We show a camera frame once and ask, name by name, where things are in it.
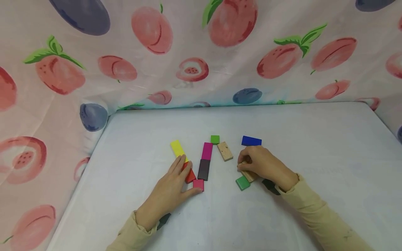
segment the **hand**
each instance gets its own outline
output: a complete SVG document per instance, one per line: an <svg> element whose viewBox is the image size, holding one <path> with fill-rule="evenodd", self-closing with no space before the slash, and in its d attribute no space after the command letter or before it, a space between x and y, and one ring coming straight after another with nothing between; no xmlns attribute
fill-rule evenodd
<svg viewBox="0 0 402 251"><path fill-rule="evenodd" d="M297 174L260 145L244 148L239 154L237 163L239 171L252 171L260 177L272 180L285 192L299 181Z"/></svg>
<svg viewBox="0 0 402 251"><path fill-rule="evenodd" d="M200 188L181 192L186 176L193 167L193 163L189 161L187 167L181 171L185 160L186 155L176 158L168 172L156 183L148 199L135 212L137 224L147 231L152 229L162 216L175 210L190 197L202 192Z"/></svg>

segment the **sleeve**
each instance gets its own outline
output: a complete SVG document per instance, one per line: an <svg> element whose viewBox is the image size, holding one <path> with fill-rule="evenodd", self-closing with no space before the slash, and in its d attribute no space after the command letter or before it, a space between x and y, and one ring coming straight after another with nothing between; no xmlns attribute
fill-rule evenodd
<svg viewBox="0 0 402 251"><path fill-rule="evenodd" d="M116 239L106 248L106 251L139 251L156 232L158 225L159 223L147 232L144 227L137 224L134 211L117 234Z"/></svg>
<svg viewBox="0 0 402 251"><path fill-rule="evenodd" d="M300 213L325 251L374 251L297 175L299 182L288 192L275 188Z"/></svg>

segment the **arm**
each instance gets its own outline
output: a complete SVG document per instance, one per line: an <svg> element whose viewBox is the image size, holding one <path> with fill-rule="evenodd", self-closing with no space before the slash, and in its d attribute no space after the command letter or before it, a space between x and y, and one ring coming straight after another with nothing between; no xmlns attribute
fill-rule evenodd
<svg viewBox="0 0 402 251"><path fill-rule="evenodd" d="M186 155L179 156L169 168L167 174L156 184L148 199L131 213L116 239L106 251L139 251L156 232L159 219L174 211L190 197L202 192L200 188L192 188L181 192L185 178L193 164L189 161L182 170Z"/></svg>
<svg viewBox="0 0 402 251"><path fill-rule="evenodd" d="M238 170L252 171L276 183L276 189L296 209L325 251L372 251L373 249L332 211L307 185L262 146L246 147L240 152Z"/></svg>

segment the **pink block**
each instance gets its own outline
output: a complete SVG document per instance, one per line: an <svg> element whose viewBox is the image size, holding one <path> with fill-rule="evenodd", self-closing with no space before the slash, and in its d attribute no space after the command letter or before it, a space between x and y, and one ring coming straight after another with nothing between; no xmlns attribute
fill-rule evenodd
<svg viewBox="0 0 402 251"><path fill-rule="evenodd" d="M213 144L205 142L201 159L211 160Z"/></svg>
<svg viewBox="0 0 402 251"><path fill-rule="evenodd" d="M204 180L193 180L193 188L201 188L204 191Z"/></svg>

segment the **light green block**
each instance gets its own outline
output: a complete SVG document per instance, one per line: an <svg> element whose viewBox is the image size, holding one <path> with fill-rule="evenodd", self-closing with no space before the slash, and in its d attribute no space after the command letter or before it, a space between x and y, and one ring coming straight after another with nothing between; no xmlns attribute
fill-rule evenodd
<svg viewBox="0 0 402 251"><path fill-rule="evenodd" d="M236 180L236 184L239 186L240 190L243 191L244 189L250 186L250 182L248 182L247 178L242 176Z"/></svg>
<svg viewBox="0 0 402 251"><path fill-rule="evenodd" d="M221 143L219 135L211 135L211 143L214 145Z"/></svg>

